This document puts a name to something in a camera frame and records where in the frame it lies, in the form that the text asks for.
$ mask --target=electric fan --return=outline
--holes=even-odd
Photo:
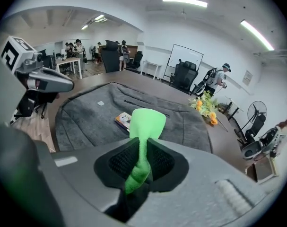
[[[248,122],[246,123],[246,125],[251,122],[253,123],[256,119],[257,116],[260,116],[261,114],[263,114],[265,117],[267,115],[267,108],[265,106],[265,104],[261,101],[255,101],[253,102],[248,110],[247,110],[247,117],[248,117]],[[241,128],[241,130],[239,130],[238,132],[235,130],[235,133],[239,136],[240,131],[242,131],[242,129],[244,129],[245,126],[243,126]]]

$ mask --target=green cloth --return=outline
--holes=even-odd
[[[138,189],[148,177],[151,167],[147,159],[148,138],[158,139],[166,121],[164,114],[152,109],[135,109],[130,120],[130,138],[139,138],[139,159],[125,182],[125,193]]]

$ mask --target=white desk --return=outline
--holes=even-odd
[[[155,80],[155,76],[156,76],[156,74],[157,74],[158,68],[161,67],[162,65],[158,65],[158,64],[155,64],[155,63],[151,63],[151,62],[145,60],[144,63],[143,63],[143,65],[141,66],[141,73],[140,73],[140,75],[142,75],[143,68],[144,68],[147,64],[156,66],[155,74],[154,74],[154,77],[153,77],[153,80]]]
[[[56,70],[58,72],[60,72],[59,70],[59,66],[62,64],[66,64],[66,63],[72,63],[73,65],[73,72],[75,74],[75,65],[74,62],[78,61],[78,69],[79,69],[79,75],[80,75],[80,79],[82,79],[82,74],[81,74],[81,66],[80,66],[80,58],[78,57],[72,57],[72,58],[67,58],[66,60],[62,61],[61,59],[57,59],[56,60]]]
[[[223,114],[228,110],[228,109],[230,109],[230,107],[232,106],[232,104],[234,104],[237,108],[236,108],[236,110],[232,113],[232,115],[231,116],[229,116],[229,118],[228,118],[228,121],[230,121],[230,119],[235,115],[235,113],[240,109],[242,112],[243,112],[243,110],[240,108],[240,106],[238,106],[234,101],[233,101],[233,99],[231,99],[231,98],[229,98],[229,97],[227,97],[227,96],[225,96],[229,101],[230,101],[230,103],[229,103],[229,105],[226,107],[226,109],[223,111]]]

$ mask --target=flower bouquet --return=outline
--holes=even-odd
[[[212,125],[218,124],[215,109],[218,106],[216,99],[212,100],[209,91],[205,91],[202,97],[189,98],[190,106],[198,110],[198,112]]]

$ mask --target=wooden floor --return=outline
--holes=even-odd
[[[85,66],[85,70],[82,72],[82,78],[91,77],[101,73],[105,73],[105,68],[102,63],[94,64],[92,61],[88,61]],[[72,80],[80,79],[79,73],[69,73],[67,76]],[[41,111],[42,108],[39,108],[38,113],[34,111],[31,117],[19,118],[12,123],[11,126],[24,131],[34,140],[44,141],[48,145],[49,151],[52,153],[55,152],[55,148],[51,138],[47,108],[44,111],[44,119],[40,118]]]
[[[68,73],[67,76],[71,78],[72,80],[78,80],[80,79],[78,66],[75,66],[75,74],[74,73]],[[95,64],[92,61],[88,61],[85,65],[85,69],[82,72],[82,78],[88,78],[93,75],[103,74],[105,73],[105,68],[103,63]]]

